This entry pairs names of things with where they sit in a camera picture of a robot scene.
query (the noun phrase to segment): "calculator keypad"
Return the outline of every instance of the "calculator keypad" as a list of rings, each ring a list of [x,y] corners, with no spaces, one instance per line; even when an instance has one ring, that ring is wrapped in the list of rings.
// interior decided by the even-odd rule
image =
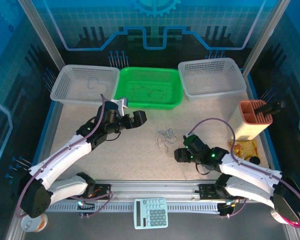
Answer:
[[[156,227],[156,226],[166,226],[167,225],[167,217],[166,217],[166,210],[164,209],[157,209],[163,206],[159,206],[156,203],[159,203],[159,200],[151,200],[152,206],[148,205],[151,209],[150,211],[147,211],[147,219],[150,217],[150,226]]]

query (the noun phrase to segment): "glass wall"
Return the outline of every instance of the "glass wall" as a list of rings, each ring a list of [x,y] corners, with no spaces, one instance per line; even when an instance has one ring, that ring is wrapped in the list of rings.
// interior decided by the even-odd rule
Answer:
[[[0,1],[0,239],[15,206],[14,174],[32,163],[50,108],[48,70],[58,74],[18,1]]]
[[[277,0],[34,0],[66,64],[243,67]]]
[[[272,89],[269,103],[285,103],[268,130],[281,170],[300,174],[300,0],[291,0],[251,77],[258,97]]]

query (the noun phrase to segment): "cable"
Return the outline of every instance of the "cable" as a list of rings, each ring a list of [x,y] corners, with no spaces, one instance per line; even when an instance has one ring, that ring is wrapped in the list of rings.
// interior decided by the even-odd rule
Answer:
[[[83,203],[87,206],[95,206],[93,203],[87,203],[86,201],[83,201]]]
[[[86,215],[83,215],[82,217],[86,217],[86,218],[89,218],[93,215],[96,215],[98,212],[100,212],[102,209],[104,209],[108,203],[111,201],[111,199],[113,198],[114,194],[112,192],[109,192],[107,194],[104,194],[104,195],[101,195],[101,196],[97,196],[97,197],[92,197],[92,198],[80,198],[80,197],[76,197],[76,196],[72,196],[71,198],[72,199],[75,199],[75,200],[78,200],[78,201],[86,201],[86,202],[92,202],[92,201],[95,201],[95,200],[98,200],[98,199],[102,199],[104,197],[107,197],[107,196],[110,196],[109,199],[105,202],[104,205],[102,205],[102,207],[100,207],[97,211],[91,213],[91,214],[86,214]]]
[[[240,213],[242,211],[242,209],[244,209],[246,203],[247,203],[247,199],[245,198],[242,207],[238,211],[236,211],[235,213],[226,215],[226,216],[221,216],[221,218],[222,219],[224,219],[224,218],[230,218],[230,217],[233,217],[233,216],[237,215],[238,213]]]
[[[289,225],[291,225],[291,226],[293,226],[293,227],[295,227],[295,228],[300,228],[300,220],[299,220],[299,222],[294,222],[294,221],[290,221],[290,220],[288,220],[288,219],[286,219],[284,216],[281,216],[282,217],[282,219],[283,220],[285,220],[286,221],[286,223],[288,223]]]
[[[111,142],[111,141],[117,140],[120,137],[120,135],[121,135],[121,131],[119,131],[119,134],[118,134],[118,136],[116,136],[116,138],[110,139],[110,140],[107,139],[106,141]]]
[[[95,131],[98,129],[98,127],[100,126],[101,124],[101,121],[102,121],[102,118],[104,116],[104,112],[105,112],[105,97],[103,94],[101,94],[101,98],[102,98],[102,107],[101,107],[101,114],[100,114],[100,118],[97,122],[97,124],[95,125],[94,129],[85,137],[79,139],[78,141],[72,143],[71,145],[69,145],[68,147],[65,147],[63,148],[62,150],[60,150],[59,152],[57,152],[54,156],[52,156],[31,178],[30,180],[27,182],[27,184],[24,186],[21,194],[20,194],[20,197],[18,199],[18,202],[16,204],[16,208],[15,208],[15,211],[14,211],[14,214],[17,218],[21,219],[23,217],[25,217],[27,214],[23,214],[23,215],[20,215],[20,205],[21,205],[21,201],[22,199],[24,198],[25,196],[25,193],[26,191],[28,190],[30,184],[35,180],[35,178],[41,173],[44,171],[44,169],[53,161],[55,160],[57,157],[59,157],[61,154],[65,153],[66,151],[69,151],[70,149],[72,149],[74,146],[76,146],[77,144],[87,140],[92,134],[95,133]]]
[[[199,174],[201,174],[201,175],[208,175],[211,171],[209,170],[208,172],[205,172],[205,173],[201,173],[201,172],[199,172],[199,170],[198,170],[198,165],[199,165],[199,163],[196,163],[195,164],[195,169],[196,169],[196,171],[199,173]]]
[[[229,124],[228,122],[226,122],[225,120],[220,119],[220,118],[217,118],[217,117],[206,118],[206,119],[204,119],[204,120],[198,122],[198,123],[194,126],[194,128],[188,133],[188,135],[191,134],[191,133],[192,133],[192,132],[200,125],[200,124],[202,124],[202,123],[204,123],[204,122],[206,122],[206,121],[210,121],[210,120],[217,120],[217,121],[223,122],[224,124],[226,124],[226,125],[229,127],[229,129],[230,129],[231,132],[232,132],[232,136],[233,136],[233,141],[232,141],[232,145],[231,145],[231,148],[230,148],[230,154],[231,154],[231,157],[233,158],[233,160],[234,160],[236,163],[239,163],[238,159],[237,159],[237,158],[235,157],[235,155],[234,155],[234,147],[235,147],[235,142],[236,142],[236,134],[235,134],[234,129],[233,129],[233,128],[230,126],[230,124]],[[255,171],[259,172],[259,173],[263,173],[263,174],[266,175],[266,176],[270,176],[270,175],[271,175],[271,173],[269,173],[269,172],[266,172],[266,171],[264,171],[264,170],[262,170],[262,169],[258,169],[258,168],[254,167],[254,166],[247,165],[247,164],[245,164],[244,162],[240,162],[240,164],[241,164],[242,166],[244,166],[244,167],[247,167],[247,168],[249,168],[249,169],[255,170]],[[296,190],[295,190],[290,184],[288,184],[286,181],[282,180],[281,178],[279,178],[279,177],[277,177],[277,176],[275,176],[275,175],[271,175],[271,178],[274,178],[275,180],[277,180],[277,181],[281,182],[282,184],[284,184],[288,189],[290,189],[290,190],[291,190],[291,191],[292,191],[292,192],[300,199],[300,193],[299,193],[298,191],[296,191]]]

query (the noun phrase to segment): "pen holder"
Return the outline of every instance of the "pen holder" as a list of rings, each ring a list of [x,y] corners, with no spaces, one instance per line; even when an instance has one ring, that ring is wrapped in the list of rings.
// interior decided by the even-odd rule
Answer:
[[[250,141],[272,124],[273,119],[270,114],[266,116],[262,112],[255,114],[255,109],[265,104],[263,100],[245,100],[235,108],[229,124],[234,130],[236,141]],[[229,129],[228,133],[230,139],[233,139]]]

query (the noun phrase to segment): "white robotic arm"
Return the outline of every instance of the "white robotic arm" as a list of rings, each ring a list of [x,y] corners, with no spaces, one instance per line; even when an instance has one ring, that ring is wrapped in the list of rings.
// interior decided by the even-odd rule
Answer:
[[[52,154],[46,160],[40,162],[39,164],[29,168],[30,174],[33,176],[38,170],[42,168],[42,166],[51,158],[53,158],[58,152],[60,152],[64,148],[69,148],[68,151],[64,152],[60,156],[58,156],[55,160],[53,160],[48,167],[39,173],[36,177],[37,180],[41,180],[41,184],[45,189],[49,189],[50,186],[55,182],[55,180],[72,164],[74,164],[77,160],[82,158],[84,155],[87,155],[92,151],[91,143],[87,141],[82,141],[77,144],[75,147],[70,148],[69,146],[78,140],[82,139],[82,135],[74,135],[70,141],[67,142],[61,149]]]
[[[300,220],[300,198],[286,184],[300,193],[300,179],[295,173],[267,169],[232,156],[227,150],[209,148],[195,134],[184,137],[185,148],[174,151],[177,162],[194,162],[210,171],[221,173],[215,183],[223,199],[244,197],[274,208],[291,222]]]
[[[108,134],[118,134],[123,129],[137,128],[147,121],[144,111],[134,111],[133,117],[129,114],[124,115],[127,104],[126,98],[106,101],[103,115],[100,106],[97,115],[82,125],[76,131],[76,135],[60,150],[28,171],[18,171],[12,183],[12,199],[18,201],[30,179],[33,181],[28,183],[20,207],[31,218],[38,217],[50,204],[62,199],[72,196],[87,198],[94,190],[95,181],[85,173],[78,173],[66,180],[56,181],[56,179],[77,160],[105,142]]]

